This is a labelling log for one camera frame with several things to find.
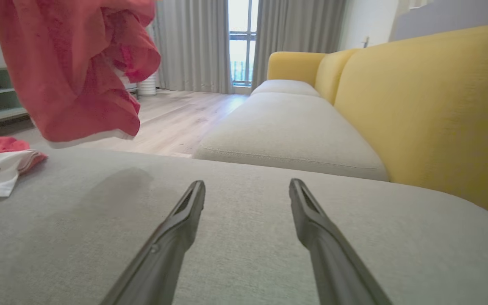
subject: wooden floor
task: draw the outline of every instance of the wooden floor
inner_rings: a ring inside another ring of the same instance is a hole
[[[133,141],[102,139],[77,147],[133,151],[136,153],[190,157],[219,121],[247,99],[247,95],[159,90],[153,97],[141,97],[141,129]],[[0,136],[13,136],[31,145],[42,143],[31,122],[0,128]]]

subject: balcony railing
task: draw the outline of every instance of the balcony railing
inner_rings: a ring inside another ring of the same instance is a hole
[[[233,85],[237,86],[250,86],[251,76],[253,75],[253,64],[250,64],[248,68],[248,77],[246,79],[246,62],[245,61],[231,61],[231,79],[233,80]]]

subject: white cylindrical object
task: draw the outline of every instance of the white cylindrical object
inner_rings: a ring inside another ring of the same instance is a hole
[[[155,95],[155,74],[139,83],[139,95]]]

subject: window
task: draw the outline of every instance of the window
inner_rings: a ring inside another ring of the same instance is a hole
[[[259,0],[229,0],[229,56],[233,85],[251,87]]]

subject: sofa armrest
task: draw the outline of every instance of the sofa armrest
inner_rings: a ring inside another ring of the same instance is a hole
[[[314,86],[324,53],[274,52],[269,58],[267,79],[299,80]]]

